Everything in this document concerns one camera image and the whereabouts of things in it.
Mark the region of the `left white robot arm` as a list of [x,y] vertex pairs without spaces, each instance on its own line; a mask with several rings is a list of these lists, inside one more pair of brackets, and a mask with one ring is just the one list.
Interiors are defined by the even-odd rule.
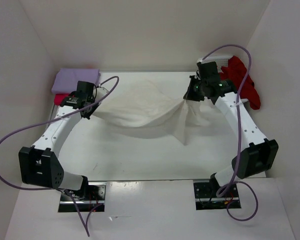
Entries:
[[72,129],[82,118],[89,119],[99,106],[95,101],[97,86],[79,81],[76,90],[58,107],[54,122],[31,147],[18,153],[22,182],[49,189],[67,190],[78,200],[89,196],[88,178],[66,172],[59,162],[61,148]]

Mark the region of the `lavender t shirt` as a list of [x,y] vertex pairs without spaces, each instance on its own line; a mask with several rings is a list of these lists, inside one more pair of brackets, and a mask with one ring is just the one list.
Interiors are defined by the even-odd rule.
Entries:
[[56,74],[51,92],[69,94],[77,89],[79,81],[99,84],[100,70],[97,68],[61,68]]

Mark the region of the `cream white t shirt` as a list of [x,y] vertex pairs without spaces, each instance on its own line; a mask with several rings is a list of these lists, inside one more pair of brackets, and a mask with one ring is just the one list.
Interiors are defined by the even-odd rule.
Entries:
[[125,93],[102,101],[93,115],[108,124],[126,129],[163,127],[183,145],[186,127],[209,127],[201,103],[170,98],[151,81],[140,81]]

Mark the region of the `pink t shirt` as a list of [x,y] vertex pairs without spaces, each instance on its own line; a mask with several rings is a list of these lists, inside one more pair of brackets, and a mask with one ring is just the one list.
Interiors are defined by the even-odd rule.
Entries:
[[54,96],[54,104],[60,106],[63,100],[69,95],[69,93],[59,93]]

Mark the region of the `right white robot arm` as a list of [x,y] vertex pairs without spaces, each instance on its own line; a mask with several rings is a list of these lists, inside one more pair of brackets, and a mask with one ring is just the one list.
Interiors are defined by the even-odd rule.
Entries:
[[231,165],[210,177],[209,191],[219,197],[229,184],[271,169],[279,145],[269,140],[252,120],[232,81],[222,80],[217,63],[197,62],[196,74],[190,76],[185,100],[195,102],[209,99],[224,115],[237,140],[237,154]]

